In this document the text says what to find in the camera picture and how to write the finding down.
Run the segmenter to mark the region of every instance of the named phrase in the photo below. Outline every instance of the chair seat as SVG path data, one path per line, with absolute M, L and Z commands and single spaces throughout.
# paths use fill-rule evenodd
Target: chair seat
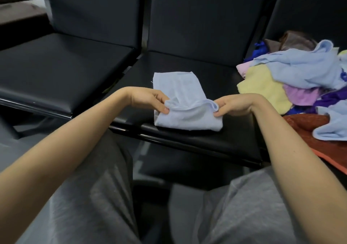
M 208 99 L 238 94 L 237 84 L 242 77 L 236 68 L 147 52 L 115 85 L 108 95 L 126 86 L 152 88 L 154 72 L 192 71 L 200 81 Z M 114 129 L 134 136 L 190 151 L 193 148 L 214 156 L 227 155 L 234 160 L 260 163 L 261 157 L 255 138 L 253 116 L 223 117 L 223 129 L 213 131 L 184 131 L 154 126 L 153 111 L 127 107 L 114 120 Z
M 72 116 L 107 79 L 121 74 L 135 52 L 57 33 L 3 50 L 0 101 Z

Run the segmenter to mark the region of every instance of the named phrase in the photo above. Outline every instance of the hand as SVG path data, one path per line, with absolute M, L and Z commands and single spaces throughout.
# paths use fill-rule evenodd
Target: hand
M 219 105 L 219 110 L 215 112 L 214 115 L 215 117 L 218 117 L 227 113 L 232 116 L 249 114 L 252 111 L 254 102 L 263 98 L 262 95 L 254 93 L 235 94 L 221 97 L 215 100 L 215 103 Z
M 149 89 L 142 87 L 125 87 L 128 104 L 143 109 L 152 109 L 162 112 L 164 114 L 169 113 L 169 109 L 165 107 L 164 102 L 169 98 L 157 89 Z

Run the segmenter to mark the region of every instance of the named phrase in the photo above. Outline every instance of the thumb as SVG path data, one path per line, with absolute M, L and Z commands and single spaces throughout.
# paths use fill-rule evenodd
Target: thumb
M 158 101 L 155 97 L 152 98 L 151 105 L 154 107 L 155 110 L 158 112 L 162 112 L 164 114 L 169 113 L 169 109 L 165 107 L 163 103 Z
M 222 107 L 219 107 L 219 110 L 214 112 L 213 115 L 215 117 L 222 116 L 224 114 L 227 114 L 230 111 L 230 109 L 231 109 L 231 106 L 229 104 L 226 104 L 226 105 L 224 105 Z

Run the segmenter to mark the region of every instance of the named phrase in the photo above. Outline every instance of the pink cloth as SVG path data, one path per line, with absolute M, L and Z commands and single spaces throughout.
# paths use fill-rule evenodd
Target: pink cloth
M 318 87 L 301 89 L 284 84 L 283 88 L 286 92 L 288 100 L 291 103 L 299 106 L 312 106 L 320 96 L 320 89 Z
M 237 71 L 240 73 L 240 75 L 241 75 L 243 78 L 246 77 L 246 72 L 247 72 L 247 70 L 249 69 L 249 67 L 251 66 L 252 61 L 253 61 L 253 60 L 251 60 L 251 61 L 249 61 L 249 62 L 242 63 L 242 64 L 236 66 Z

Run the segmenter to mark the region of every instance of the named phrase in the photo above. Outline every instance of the forearm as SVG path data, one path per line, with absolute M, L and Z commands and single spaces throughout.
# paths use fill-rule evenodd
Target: forearm
M 126 105 L 121 89 L 54 131 L 0 173 L 1 243 L 13 243 L 20 236 Z
M 252 107 L 284 197 L 314 243 L 347 241 L 347 192 L 282 119 L 258 98 Z

